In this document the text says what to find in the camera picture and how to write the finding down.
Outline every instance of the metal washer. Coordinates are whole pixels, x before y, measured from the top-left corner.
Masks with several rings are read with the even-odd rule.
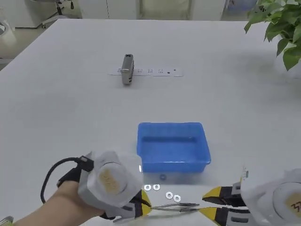
[[[172,192],[166,192],[165,196],[166,196],[167,199],[172,199],[174,194]]]
[[[145,191],[150,191],[151,190],[151,185],[144,185]]]
[[[181,201],[181,197],[177,194],[174,195],[174,201],[175,202],[180,202]]]
[[[158,191],[160,190],[160,185],[153,185],[152,187],[155,191]]]

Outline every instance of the yellow label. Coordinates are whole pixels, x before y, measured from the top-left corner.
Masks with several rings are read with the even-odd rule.
[[[285,204],[291,212],[301,218],[301,193],[293,193],[290,195]]]
[[[107,193],[119,193],[119,183],[115,180],[108,169],[99,174],[99,179],[102,182]]]

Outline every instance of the blue plastic bin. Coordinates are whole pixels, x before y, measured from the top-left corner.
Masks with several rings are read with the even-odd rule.
[[[137,154],[144,172],[203,172],[211,157],[201,123],[150,123],[138,126]]]

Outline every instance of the human hand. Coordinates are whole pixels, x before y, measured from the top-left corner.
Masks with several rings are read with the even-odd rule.
[[[80,214],[82,214],[87,219],[104,214],[103,210],[99,210],[86,204],[78,195],[78,188],[79,184],[77,182],[65,181],[50,199],[54,199],[56,197],[65,198],[68,202],[70,202],[72,205],[74,205],[74,207],[78,209]]]

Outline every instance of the floor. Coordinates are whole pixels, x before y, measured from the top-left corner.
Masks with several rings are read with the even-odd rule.
[[[66,2],[63,8],[63,14],[70,14],[81,18],[80,8],[77,0],[73,0],[74,9],[70,9],[70,3]],[[0,8],[0,21],[3,21],[3,10]],[[233,14],[224,12],[222,20],[237,21],[246,20],[246,13]],[[30,45],[44,30],[39,27],[37,29],[8,29],[2,36],[0,36],[0,60],[13,59],[21,53],[28,45]]]

